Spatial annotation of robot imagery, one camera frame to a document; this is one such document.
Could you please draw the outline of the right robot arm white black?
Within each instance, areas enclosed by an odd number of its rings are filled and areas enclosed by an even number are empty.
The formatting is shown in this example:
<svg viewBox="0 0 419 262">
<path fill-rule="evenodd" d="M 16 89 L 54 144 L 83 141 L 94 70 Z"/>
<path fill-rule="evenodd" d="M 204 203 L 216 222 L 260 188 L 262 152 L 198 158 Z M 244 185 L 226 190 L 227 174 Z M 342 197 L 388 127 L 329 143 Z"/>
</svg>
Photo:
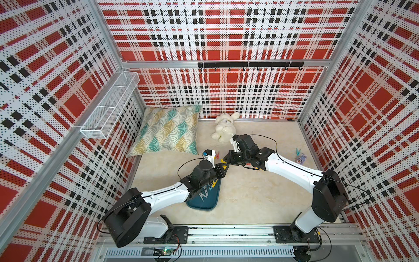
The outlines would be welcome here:
<svg viewBox="0 0 419 262">
<path fill-rule="evenodd" d="M 335 222 L 348 202 L 348 194 L 336 172 L 303 167 L 270 148 L 264 147 L 259 151 L 230 150 L 223 160 L 237 166 L 250 164 L 254 168 L 280 175 L 312 195 L 311 206 L 289 226 L 289 234 L 297 242 L 322 223 Z"/>
</svg>

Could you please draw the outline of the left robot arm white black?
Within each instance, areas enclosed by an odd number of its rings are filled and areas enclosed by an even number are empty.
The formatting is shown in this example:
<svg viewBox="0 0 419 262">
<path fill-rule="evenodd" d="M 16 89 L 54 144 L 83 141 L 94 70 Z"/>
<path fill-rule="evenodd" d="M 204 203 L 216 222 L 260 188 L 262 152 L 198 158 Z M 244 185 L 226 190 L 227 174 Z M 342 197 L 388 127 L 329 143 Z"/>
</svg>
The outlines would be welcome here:
<svg viewBox="0 0 419 262">
<path fill-rule="evenodd" d="M 197 197 L 204 187 L 223 179 L 229 165 L 201 160 L 192 173 L 172 186 L 150 192 L 129 189 L 106 213 L 102 221 L 118 248 L 133 242 L 144 228 L 155 224 L 149 216 L 168 206 Z"/>
</svg>

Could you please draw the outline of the teal plastic storage box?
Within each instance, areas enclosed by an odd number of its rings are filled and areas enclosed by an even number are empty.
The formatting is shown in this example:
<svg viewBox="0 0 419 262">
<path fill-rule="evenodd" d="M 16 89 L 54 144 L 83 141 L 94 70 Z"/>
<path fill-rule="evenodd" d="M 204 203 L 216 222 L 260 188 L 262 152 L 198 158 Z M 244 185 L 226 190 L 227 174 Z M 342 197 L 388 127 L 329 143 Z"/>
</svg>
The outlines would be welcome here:
<svg viewBox="0 0 419 262">
<path fill-rule="evenodd" d="M 221 180 L 207 184 L 198 196 L 186 202 L 191 209 L 212 211 L 218 204 Z"/>
</svg>

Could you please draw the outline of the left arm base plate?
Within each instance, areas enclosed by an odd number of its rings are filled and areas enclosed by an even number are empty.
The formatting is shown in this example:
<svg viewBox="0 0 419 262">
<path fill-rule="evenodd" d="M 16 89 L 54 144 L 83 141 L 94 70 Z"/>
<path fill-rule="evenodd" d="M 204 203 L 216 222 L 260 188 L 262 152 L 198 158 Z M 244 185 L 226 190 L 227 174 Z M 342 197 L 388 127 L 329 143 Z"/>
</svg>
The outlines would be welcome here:
<svg viewBox="0 0 419 262">
<path fill-rule="evenodd" d="M 186 244 L 188 241 L 188 226 L 176 226 L 169 228 L 161 238 L 146 237 L 143 243 L 146 245 L 162 245 L 162 244 Z"/>
</svg>

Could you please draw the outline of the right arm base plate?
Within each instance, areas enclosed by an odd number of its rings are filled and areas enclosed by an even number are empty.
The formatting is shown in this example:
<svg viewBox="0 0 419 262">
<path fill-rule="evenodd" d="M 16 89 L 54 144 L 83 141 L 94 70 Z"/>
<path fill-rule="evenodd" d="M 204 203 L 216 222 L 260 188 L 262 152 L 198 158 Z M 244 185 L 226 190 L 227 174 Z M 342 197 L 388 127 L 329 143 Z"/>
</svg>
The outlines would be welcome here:
<svg viewBox="0 0 419 262">
<path fill-rule="evenodd" d="M 274 237 L 276 243 L 320 243 L 320 236 L 316 229 L 312 229 L 309 233 L 304 233 L 297 227 L 291 226 L 274 226 Z"/>
</svg>

